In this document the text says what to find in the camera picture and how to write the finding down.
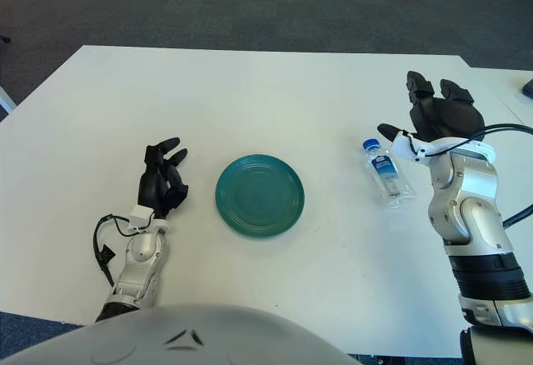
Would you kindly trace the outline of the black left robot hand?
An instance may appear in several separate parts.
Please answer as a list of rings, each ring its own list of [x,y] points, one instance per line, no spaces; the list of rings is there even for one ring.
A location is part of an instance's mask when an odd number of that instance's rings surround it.
[[[187,156],[187,149],[183,148],[165,158],[179,144],[180,138],[172,137],[146,147],[146,169],[141,175],[137,204],[151,208],[155,219],[165,219],[188,195],[189,187],[182,181],[177,170],[178,165]]]

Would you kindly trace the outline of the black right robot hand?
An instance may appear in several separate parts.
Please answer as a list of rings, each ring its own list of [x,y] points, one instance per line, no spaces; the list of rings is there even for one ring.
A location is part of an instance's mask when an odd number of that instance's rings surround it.
[[[430,81],[418,72],[409,71],[406,87],[412,104],[409,115],[416,130],[415,138],[428,143],[440,138],[469,138],[485,127],[470,92],[455,82],[442,79],[442,96],[436,97]]]

